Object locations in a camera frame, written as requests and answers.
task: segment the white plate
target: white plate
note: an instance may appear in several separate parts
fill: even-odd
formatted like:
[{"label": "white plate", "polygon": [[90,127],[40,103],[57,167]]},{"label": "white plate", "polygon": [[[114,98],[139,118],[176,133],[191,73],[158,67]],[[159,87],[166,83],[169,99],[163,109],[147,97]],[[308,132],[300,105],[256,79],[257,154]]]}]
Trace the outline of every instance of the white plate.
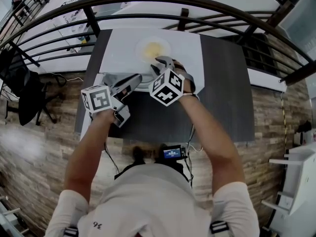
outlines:
[{"label": "white plate", "polygon": [[[150,50],[147,50],[148,48],[154,48],[152,53],[150,53]],[[142,62],[154,64],[157,62],[155,60],[157,56],[171,56],[171,46],[165,39],[159,38],[157,36],[151,36],[141,39],[136,44],[135,54]]]}]

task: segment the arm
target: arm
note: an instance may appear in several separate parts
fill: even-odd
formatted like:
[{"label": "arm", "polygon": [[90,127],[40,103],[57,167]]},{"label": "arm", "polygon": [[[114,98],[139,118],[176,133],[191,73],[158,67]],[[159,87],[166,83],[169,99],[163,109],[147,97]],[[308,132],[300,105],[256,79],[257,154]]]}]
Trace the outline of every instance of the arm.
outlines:
[{"label": "arm", "polygon": [[65,174],[64,190],[73,190],[90,201],[91,184],[108,137],[113,110],[100,112],[71,155]]},{"label": "arm", "polygon": [[228,183],[245,182],[238,151],[220,123],[196,97],[187,95],[179,101],[189,115],[200,143],[211,161],[213,194]]}]

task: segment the white t-shirt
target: white t-shirt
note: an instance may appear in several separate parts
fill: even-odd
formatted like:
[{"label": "white t-shirt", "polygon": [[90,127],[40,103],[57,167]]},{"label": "white t-shirt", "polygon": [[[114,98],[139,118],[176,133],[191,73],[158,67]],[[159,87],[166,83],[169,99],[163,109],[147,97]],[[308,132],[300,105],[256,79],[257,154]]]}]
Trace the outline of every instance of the white t-shirt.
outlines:
[{"label": "white t-shirt", "polygon": [[211,222],[225,221],[235,237],[258,237],[257,214],[245,183],[221,187],[213,197],[213,216],[200,208],[190,185],[162,164],[132,167],[104,191],[100,205],[88,212],[77,192],[65,190],[46,230],[62,237],[75,226],[79,237],[207,237]]}]

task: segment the dark gray table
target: dark gray table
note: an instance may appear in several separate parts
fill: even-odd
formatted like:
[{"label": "dark gray table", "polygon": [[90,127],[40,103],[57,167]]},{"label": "dark gray table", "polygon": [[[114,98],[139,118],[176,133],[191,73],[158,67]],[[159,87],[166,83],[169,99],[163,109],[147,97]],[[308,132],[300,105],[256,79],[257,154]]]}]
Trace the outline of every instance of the dark gray table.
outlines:
[{"label": "dark gray table", "polygon": [[[91,55],[83,88],[93,85],[99,72],[111,30],[101,31]],[[235,142],[254,140],[254,113],[251,86],[242,48],[226,40],[200,36],[205,87],[201,102],[223,125]],[[179,102],[165,107],[148,93],[133,92],[128,99],[131,118],[110,137],[145,142],[187,142],[191,122]],[[76,128],[81,132],[85,109],[79,101]]]}]

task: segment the wood plank floor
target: wood plank floor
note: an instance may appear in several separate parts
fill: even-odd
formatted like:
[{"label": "wood plank floor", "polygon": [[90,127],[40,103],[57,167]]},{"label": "wood plank floor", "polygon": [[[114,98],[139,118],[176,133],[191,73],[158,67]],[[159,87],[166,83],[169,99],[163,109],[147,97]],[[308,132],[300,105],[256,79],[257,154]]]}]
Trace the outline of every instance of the wood plank floor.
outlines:
[{"label": "wood plank floor", "polygon": [[[66,75],[69,79],[77,76],[84,78],[84,73]],[[22,209],[20,215],[38,236],[43,236],[40,228],[45,229],[51,218],[62,191],[68,158],[79,141],[79,135],[73,130],[82,84],[80,80],[73,80],[59,88],[53,78],[43,80],[53,83],[49,93],[61,91],[66,97],[64,101],[57,99],[49,104],[48,109],[57,118],[57,124],[52,124],[42,114],[41,126],[35,126],[33,120],[22,127],[15,113],[9,113],[7,125],[0,124],[0,171],[3,174],[1,182],[5,185],[0,194],[9,196],[9,206]],[[255,141],[236,143],[236,146],[242,157],[246,182],[260,225],[264,225],[271,210],[261,205],[260,201],[266,199],[274,202],[277,197],[282,169],[278,165],[268,164],[268,160],[284,154],[284,122],[279,93],[253,87],[252,96]],[[290,148],[294,130],[299,124],[311,120],[305,81],[289,87],[283,98],[289,134],[287,147]],[[131,149],[135,145],[146,149],[147,162],[153,161],[158,145],[109,138],[109,151],[120,170],[132,163]],[[191,152],[194,193],[199,203],[211,210],[210,162],[205,152]],[[114,175],[112,162],[103,154],[93,182],[91,208],[97,205],[102,191],[112,184]]]}]

